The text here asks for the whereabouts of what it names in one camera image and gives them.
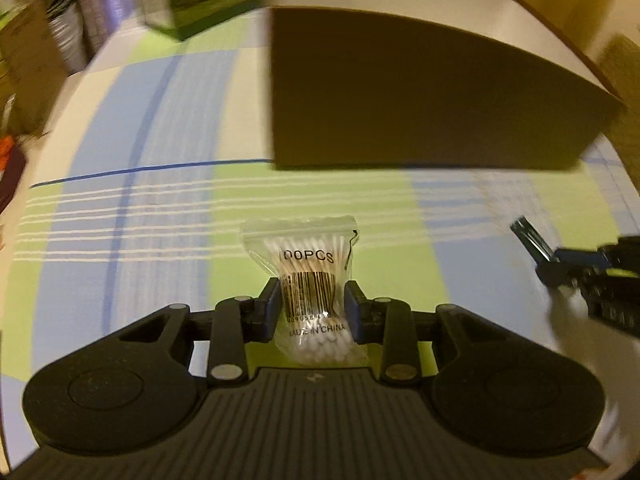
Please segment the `black white pen tube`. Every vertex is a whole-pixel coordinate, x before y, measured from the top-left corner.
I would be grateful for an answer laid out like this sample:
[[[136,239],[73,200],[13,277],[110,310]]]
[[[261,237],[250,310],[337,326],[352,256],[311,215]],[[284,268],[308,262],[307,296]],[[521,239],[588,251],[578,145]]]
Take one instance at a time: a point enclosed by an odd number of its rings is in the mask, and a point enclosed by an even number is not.
[[[510,230],[537,264],[554,260],[551,247],[524,216],[513,221]]]

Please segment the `brown cardboard boxes stack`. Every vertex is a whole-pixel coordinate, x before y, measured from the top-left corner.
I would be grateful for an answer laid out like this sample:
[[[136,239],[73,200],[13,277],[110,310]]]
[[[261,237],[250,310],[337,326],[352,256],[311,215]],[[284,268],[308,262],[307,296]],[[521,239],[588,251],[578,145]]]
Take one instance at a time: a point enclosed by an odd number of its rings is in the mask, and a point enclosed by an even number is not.
[[[66,78],[88,65],[79,0],[1,0],[4,134],[38,134]]]

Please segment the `checkered tablecloth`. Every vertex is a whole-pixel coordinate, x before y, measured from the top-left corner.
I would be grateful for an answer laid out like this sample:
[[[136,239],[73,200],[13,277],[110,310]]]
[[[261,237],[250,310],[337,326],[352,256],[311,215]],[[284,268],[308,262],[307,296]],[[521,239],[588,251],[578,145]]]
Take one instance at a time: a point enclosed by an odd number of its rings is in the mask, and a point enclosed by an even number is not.
[[[589,366],[608,395],[593,448],[639,448],[639,344],[553,298],[510,225],[596,248],[639,229],[639,196],[608,141],[570,170],[281,171],[266,117],[266,14],[177,42],[126,22],[85,71],[7,223],[1,296],[4,452],[35,449],[23,390],[43,365],[148,313],[254,295],[253,218],[353,216],[352,274],[415,309],[453,302]]]

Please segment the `dark wooden tray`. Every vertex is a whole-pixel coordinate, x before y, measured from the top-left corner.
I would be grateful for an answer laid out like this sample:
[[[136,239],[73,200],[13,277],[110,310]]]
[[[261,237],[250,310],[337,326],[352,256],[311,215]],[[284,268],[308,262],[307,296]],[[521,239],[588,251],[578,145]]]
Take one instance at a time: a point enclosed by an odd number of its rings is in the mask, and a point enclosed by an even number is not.
[[[14,199],[26,164],[25,153],[17,144],[17,140],[13,136],[3,138],[1,140],[0,212],[5,211]]]

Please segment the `brown cardboard storage box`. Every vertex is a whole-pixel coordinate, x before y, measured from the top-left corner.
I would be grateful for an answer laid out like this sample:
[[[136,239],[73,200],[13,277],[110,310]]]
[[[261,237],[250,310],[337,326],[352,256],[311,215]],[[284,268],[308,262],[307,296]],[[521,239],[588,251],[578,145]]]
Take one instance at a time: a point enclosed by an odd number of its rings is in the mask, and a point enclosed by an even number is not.
[[[269,0],[282,168],[573,166],[623,110],[520,0]]]

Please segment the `cotton swab bag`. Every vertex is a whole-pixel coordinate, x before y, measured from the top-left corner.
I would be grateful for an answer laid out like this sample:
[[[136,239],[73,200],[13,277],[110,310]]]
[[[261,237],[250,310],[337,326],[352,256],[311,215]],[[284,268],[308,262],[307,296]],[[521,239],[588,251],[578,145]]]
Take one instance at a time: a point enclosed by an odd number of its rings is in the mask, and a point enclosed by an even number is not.
[[[279,350],[303,366],[367,365],[367,349],[352,336],[344,306],[359,238],[356,219],[250,220],[241,238],[250,258],[280,282]]]

